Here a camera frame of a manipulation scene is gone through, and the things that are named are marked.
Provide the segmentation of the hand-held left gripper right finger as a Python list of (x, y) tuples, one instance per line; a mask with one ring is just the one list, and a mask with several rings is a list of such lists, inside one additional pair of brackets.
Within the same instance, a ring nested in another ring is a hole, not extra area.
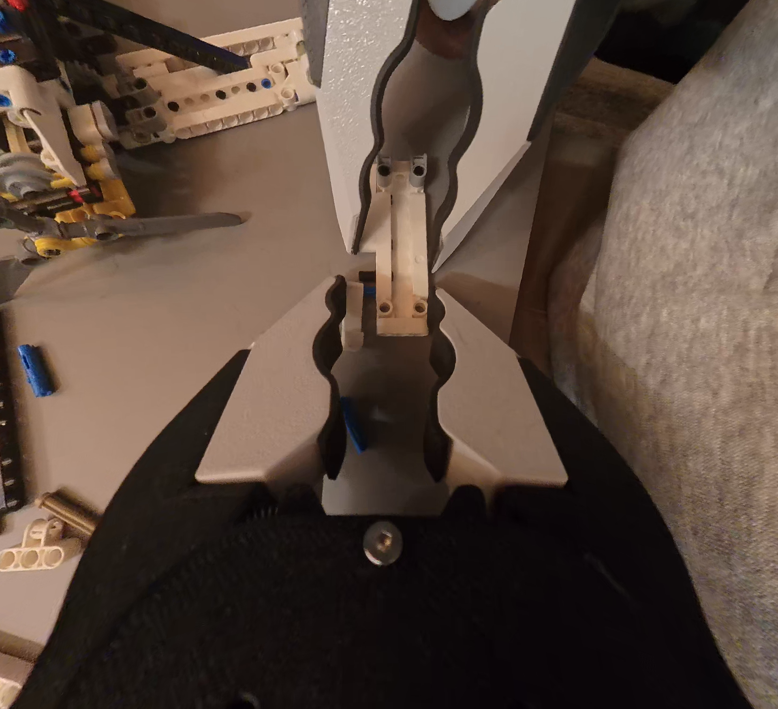
[(564, 487), (568, 474), (511, 347), (445, 290), (435, 291), (435, 381), (425, 466), (446, 487)]

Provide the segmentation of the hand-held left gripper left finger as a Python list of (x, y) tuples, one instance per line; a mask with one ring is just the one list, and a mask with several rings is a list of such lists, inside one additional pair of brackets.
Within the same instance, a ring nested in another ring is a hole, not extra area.
[(345, 278), (332, 276), (253, 343), (195, 472), (200, 483), (316, 485), (345, 458), (332, 369), (342, 354)]

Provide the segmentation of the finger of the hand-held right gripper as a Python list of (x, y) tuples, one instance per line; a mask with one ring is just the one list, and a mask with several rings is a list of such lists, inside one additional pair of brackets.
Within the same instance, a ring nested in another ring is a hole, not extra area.
[(469, 109), (451, 152), (446, 202), (434, 226), (433, 272), (455, 252), (530, 147), (539, 110), (578, 0), (500, 0), (480, 24)]
[(329, 0), (317, 113), (346, 251), (361, 247), (369, 175), (384, 145), (387, 83), (408, 54), (419, 0)]

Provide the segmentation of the white lego panel piece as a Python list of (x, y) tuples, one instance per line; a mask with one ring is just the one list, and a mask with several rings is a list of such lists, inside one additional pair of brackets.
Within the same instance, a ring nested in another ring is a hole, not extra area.
[(425, 153), (409, 160), (378, 156), (361, 251), (375, 256), (376, 333), (423, 337), (429, 332)]

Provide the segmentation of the blue lego pin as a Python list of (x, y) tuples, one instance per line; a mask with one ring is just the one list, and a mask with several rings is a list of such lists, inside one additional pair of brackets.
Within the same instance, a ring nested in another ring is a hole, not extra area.
[(56, 377), (39, 345), (18, 345), (17, 354), (26, 382), (35, 398), (49, 397), (58, 392)]
[(340, 406), (345, 423), (345, 430), (357, 454), (363, 454), (368, 449), (368, 441), (363, 428), (355, 400), (349, 396), (340, 398)]

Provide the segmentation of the black lego beam assembly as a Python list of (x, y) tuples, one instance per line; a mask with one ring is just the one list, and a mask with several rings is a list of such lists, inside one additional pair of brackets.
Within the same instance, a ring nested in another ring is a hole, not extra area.
[(26, 504), (26, 482), (15, 414), (10, 352), (1, 318), (1, 517)]

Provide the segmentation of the white lego connector tan pin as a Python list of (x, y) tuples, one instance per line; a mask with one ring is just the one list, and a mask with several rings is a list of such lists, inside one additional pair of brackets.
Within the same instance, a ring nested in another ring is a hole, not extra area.
[(62, 491), (41, 494), (34, 502), (45, 514), (24, 529), (21, 542), (1, 550), (4, 574), (49, 571), (82, 554), (101, 516)]

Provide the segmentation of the lego helicopter model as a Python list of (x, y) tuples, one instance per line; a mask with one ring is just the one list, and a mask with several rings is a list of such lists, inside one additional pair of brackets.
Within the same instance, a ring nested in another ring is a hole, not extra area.
[(316, 89), (300, 17), (199, 39), (103, 0), (2, 0), (2, 270), (121, 238), (237, 227), (142, 218), (118, 154), (274, 118)]

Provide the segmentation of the person's grey sweater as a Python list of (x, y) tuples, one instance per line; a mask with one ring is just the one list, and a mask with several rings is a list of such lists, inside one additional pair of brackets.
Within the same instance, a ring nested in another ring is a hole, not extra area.
[(736, 697), (776, 707), (777, 0), (619, 148), (553, 272), (556, 383), (647, 489)]

